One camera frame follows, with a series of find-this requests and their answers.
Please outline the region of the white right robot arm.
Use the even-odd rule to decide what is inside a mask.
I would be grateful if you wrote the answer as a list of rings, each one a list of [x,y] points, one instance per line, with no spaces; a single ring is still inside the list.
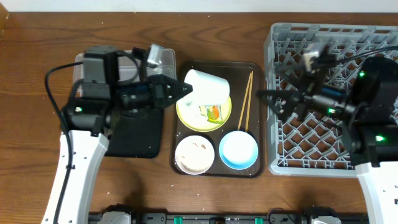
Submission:
[[[341,132],[361,185],[370,223],[397,223],[397,62],[369,57],[351,91],[325,84],[322,69],[288,81],[294,90],[259,90],[257,97],[286,121],[308,111],[342,121]]]

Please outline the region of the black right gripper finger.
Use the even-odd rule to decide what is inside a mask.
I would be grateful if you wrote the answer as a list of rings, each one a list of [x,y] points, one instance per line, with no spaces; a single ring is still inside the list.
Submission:
[[[283,80],[292,84],[296,88],[300,88],[301,81],[299,78],[289,77],[285,72],[290,70],[301,70],[300,67],[274,67],[273,72],[282,77]],[[291,95],[295,90],[258,90],[257,95]]]
[[[283,123],[291,117],[294,109],[299,103],[296,93],[257,93],[257,97],[260,101],[265,103]]]

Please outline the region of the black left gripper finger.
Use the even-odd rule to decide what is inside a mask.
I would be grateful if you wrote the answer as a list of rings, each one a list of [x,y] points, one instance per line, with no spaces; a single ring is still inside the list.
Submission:
[[[172,103],[175,103],[178,107],[183,108],[183,107],[188,107],[190,106],[190,99],[187,96],[181,97],[181,98],[176,98],[176,97],[169,97],[169,100]]]
[[[180,82],[175,79],[169,81],[170,92],[172,95],[188,95],[193,91],[191,84]]]

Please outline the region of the blue bowl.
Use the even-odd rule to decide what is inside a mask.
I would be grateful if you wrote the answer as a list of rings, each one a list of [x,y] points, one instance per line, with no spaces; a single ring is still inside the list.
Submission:
[[[221,139],[218,152],[227,167],[244,170],[250,168],[257,160],[259,147],[247,132],[232,131]]]

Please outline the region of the white cup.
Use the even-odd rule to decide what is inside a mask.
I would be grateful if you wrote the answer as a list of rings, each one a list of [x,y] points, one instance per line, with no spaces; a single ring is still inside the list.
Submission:
[[[190,105],[222,105],[230,94],[229,82],[221,77],[190,69],[184,79],[192,86],[192,92],[182,98],[182,102]]]

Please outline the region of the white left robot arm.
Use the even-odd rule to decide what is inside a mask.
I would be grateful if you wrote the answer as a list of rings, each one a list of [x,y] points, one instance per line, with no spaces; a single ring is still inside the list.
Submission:
[[[66,105],[56,108],[60,157],[44,223],[89,223],[98,170],[105,156],[149,158],[160,150],[164,109],[192,92],[190,84],[163,74],[162,47],[131,52],[110,45],[88,49],[83,78]]]

